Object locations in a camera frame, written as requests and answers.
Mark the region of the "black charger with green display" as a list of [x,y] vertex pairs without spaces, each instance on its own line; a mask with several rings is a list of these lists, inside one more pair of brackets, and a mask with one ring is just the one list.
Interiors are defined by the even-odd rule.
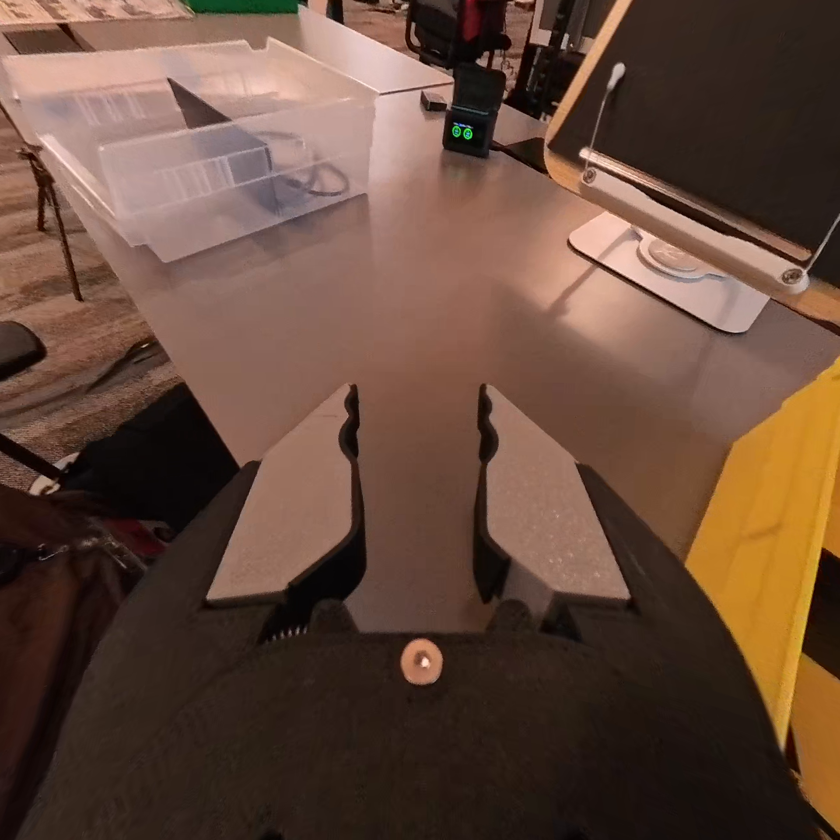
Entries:
[[444,120],[443,148],[486,159],[505,97],[507,76],[503,70],[473,63],[458,66],[454,80],[453,99]]

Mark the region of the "green plastic bin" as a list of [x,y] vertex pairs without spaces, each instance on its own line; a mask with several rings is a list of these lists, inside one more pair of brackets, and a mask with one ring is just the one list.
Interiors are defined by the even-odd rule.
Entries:
[[195,14],[297,14],[299,1],[182,1]]

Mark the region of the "person's brown jacket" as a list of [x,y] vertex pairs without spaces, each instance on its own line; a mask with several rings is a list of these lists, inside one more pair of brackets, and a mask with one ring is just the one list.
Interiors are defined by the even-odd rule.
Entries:
[[1,837],[15,838],[72,697],[173,532],[81,491],[1,487]]

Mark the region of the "yellow plastic bin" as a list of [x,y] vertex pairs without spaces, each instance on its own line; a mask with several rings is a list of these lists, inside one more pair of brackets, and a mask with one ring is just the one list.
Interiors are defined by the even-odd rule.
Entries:
[[838,461],[835,361],[731,447],[687,560],[820,838],[839,830]]

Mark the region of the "black tripod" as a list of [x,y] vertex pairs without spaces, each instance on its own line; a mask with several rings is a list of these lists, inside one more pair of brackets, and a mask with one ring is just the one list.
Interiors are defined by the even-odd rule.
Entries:
[[27,144],[17,151],[18,158],[28,164],[29,170],[35,180],[37,189],[36,227],[41,233],[46,231],[46,210],[49,207],[53,214],[53,218],[55,219],[60,249],[66,268],[67,278],[70,283],[71,294],[76,301],[84,302],[84,297],[82,296],[77,277],[76,266],[70,252],[70,243],[60,209],[60,202],[56,193],[55,180],[40,160],[38,151],[39,150],[31,144]]

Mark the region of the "black board with wooden edge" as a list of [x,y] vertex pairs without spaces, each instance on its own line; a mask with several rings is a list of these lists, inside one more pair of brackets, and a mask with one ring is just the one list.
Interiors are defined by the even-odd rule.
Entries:
[[[583,198],[621,61],[595,152],[812,255],[839,212],[838,36],[838,2],[615,2],[550,123],[549,173]],[[838,285],[838,226],[810,274]]]

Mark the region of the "printed paper sheet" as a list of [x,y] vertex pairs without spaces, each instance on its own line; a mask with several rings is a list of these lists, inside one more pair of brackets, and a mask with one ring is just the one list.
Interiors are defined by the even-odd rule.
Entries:
[[112,20],[189,19],[179,1],[2,1],[1,28],[48,27]]

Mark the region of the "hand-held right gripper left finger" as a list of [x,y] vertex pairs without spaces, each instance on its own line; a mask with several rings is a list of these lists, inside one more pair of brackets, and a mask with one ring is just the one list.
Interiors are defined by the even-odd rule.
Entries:
[[210,606],[309,611],[366,568],[358,387],[341,385],[270,448],[206,593]]

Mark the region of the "small clear plastic box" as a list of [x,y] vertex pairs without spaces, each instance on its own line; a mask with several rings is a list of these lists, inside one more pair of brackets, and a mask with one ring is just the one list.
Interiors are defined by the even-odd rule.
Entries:
[[206,198],[271,173],[268,145],[236,125],[110,143],[99,157],[119,217]]

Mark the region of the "clear plastic bin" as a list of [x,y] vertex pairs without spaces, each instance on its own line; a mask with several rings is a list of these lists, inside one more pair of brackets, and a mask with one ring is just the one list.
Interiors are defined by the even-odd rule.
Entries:
[[[376,93],[274,39],[10,56],[14,99],[72,188],[128,246],[169,263],[368,191]],[[103,145],[236,125],[271,173],[188,203],[119,217]]]

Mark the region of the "black bag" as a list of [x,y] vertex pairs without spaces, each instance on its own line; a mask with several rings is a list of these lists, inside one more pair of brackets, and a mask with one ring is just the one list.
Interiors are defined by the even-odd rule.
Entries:
[[111,435],[87,444],[60,488],[87,493],[116,515],[162,522],[181,532],[238,470],[181,383]]

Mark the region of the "black office chair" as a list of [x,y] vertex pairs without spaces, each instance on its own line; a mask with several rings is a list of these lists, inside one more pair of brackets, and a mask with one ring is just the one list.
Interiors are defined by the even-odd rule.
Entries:
[[470,43],[458,37],[460,1],[411,1],[406,14],[405,41],[410,52],[422,63],[442,70],[454,70],[466,63],[486,57],[486,68],[492,68],[497,54],[511,47],[507,35],[508,2],[490,1],[491,24],[477,40]]

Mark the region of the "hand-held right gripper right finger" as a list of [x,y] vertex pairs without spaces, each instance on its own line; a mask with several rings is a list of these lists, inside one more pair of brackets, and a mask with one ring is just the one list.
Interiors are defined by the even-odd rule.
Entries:
[[518,601],[538,621],[632,596],[581,465],[495,386],[479,387],[474,582],[482,604]]

